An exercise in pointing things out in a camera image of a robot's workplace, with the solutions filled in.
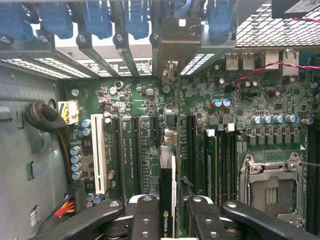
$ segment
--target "blue capacitor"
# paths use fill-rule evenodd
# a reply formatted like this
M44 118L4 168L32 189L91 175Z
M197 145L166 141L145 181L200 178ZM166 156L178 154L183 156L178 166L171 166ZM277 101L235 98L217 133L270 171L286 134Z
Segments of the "blue capacitor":
M79 180L82 176L82 172L81 171L76 171L74 173L72 173L72 179L73 180Z

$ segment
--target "motherboard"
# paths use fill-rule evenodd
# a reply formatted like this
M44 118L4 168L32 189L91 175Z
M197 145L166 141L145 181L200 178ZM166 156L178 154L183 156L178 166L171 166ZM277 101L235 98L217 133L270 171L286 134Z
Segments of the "motherboard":
M222 59L165 86L153 77L66 82L79 111L78 125L69 126L72 177L84 185L86 207L174 191L173 211L160 201L160 215L171 215L172 236L184 237L184 213L175 207L188 192L217 206L240 200L305 229L319 76L276 68L239 81L249 72Z

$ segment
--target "perforated metal panel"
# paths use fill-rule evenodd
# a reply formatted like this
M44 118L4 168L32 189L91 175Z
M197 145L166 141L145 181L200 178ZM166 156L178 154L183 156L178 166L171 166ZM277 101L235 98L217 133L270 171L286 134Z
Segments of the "perforated metal panel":
M306 17L320 19L320 8ZM320 23L272 19L271 3L263 4L237 29L236 45L242 47L297 47L320 45Z

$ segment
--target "blue connector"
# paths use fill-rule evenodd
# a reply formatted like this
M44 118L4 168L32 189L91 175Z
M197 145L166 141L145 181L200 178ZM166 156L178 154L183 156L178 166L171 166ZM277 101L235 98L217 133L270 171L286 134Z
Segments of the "blue connector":
M0 33L22 43L31 42L35 37L31 20L21 3L0 3Z
M106 1L85 1L82 3L83 18L86 30L99 39L113 35L109 9Z
M206 11L210 39L219 39L230 32L233 17L233 0L209 0Z
M125 29L135 40L149 36L148 1L124 1Z
M186 18L187 14L190 10L192 0L186 0L185 4L182 0L175 0L174 1L174 17L175 18Z
M65 2L39 3L39 17L44 28L60 39L70 39L74 35L74 25Z

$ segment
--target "gray metal panel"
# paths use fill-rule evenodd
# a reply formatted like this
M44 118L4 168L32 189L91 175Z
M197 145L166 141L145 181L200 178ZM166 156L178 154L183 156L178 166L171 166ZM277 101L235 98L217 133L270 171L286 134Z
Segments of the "gray metal panel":
M51 134L51 146L32 154L30 139L38 131L26 122L18 129L17 111L36 100L54 99L58 105L62 94L51 79L3 67L0 72L0 106L12 112L12 121L0 122L0 240L25 240L40 224L31 226L31 210L38 206L44 220L63 199L67 178L57 136ZM31 161L34 178L27 181L26 165Z

